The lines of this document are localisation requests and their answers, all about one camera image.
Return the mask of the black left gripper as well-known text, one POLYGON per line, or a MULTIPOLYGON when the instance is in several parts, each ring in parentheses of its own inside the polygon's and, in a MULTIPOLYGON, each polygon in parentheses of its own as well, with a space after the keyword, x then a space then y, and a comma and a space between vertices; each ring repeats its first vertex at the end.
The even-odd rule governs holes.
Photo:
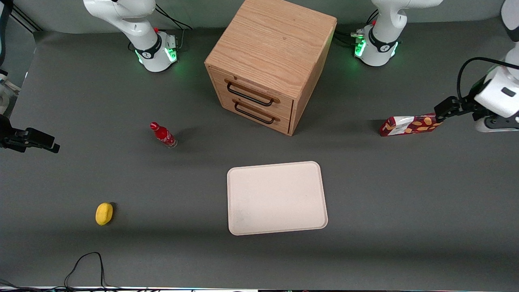
POLYGON ((471 87, 466 97, 450 96, 436 105, 434 107, 436 122, 443 122, 454 116, 471 113, 474 121, 484 122, 493 113, 481 105, 480 102, 477 102, 475 98, 485 89, 488 83, 489 81, 486 82, 485 77, 483 77, 471 87))

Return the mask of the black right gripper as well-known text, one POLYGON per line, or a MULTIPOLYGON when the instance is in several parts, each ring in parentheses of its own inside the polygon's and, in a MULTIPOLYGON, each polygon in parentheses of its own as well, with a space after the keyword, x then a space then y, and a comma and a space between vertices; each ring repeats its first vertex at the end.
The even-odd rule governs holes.
POLYGON ((4 115, 0 116, 0 147, 9 148, 11 150, 24 153, 26 148, 41 148, 43 150, 59 153, 60 145, 54 143, 54 136, 35 128, 28 127, 25 129, 25 146, 12 144, 11 140, 15 138, 17 130, 11 126, 9 118, 4 115))

